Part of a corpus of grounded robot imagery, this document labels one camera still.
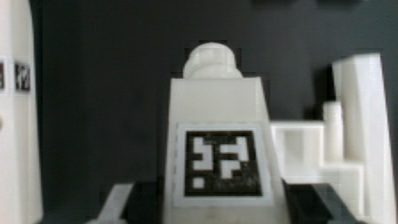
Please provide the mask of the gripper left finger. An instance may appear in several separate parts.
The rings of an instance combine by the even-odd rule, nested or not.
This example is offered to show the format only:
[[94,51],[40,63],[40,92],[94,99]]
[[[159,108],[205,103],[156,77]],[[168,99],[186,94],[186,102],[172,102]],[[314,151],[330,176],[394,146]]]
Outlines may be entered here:
[[97,216],[85,224],[159,224],[159,218],[156,183],[117,183]]

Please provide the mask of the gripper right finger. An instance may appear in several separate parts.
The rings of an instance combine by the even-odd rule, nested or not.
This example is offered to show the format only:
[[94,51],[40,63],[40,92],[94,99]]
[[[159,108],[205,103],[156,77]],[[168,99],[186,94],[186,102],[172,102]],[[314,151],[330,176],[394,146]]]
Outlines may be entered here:
[[355,218],[326,183],[282,185],[291,224],[367,224]]

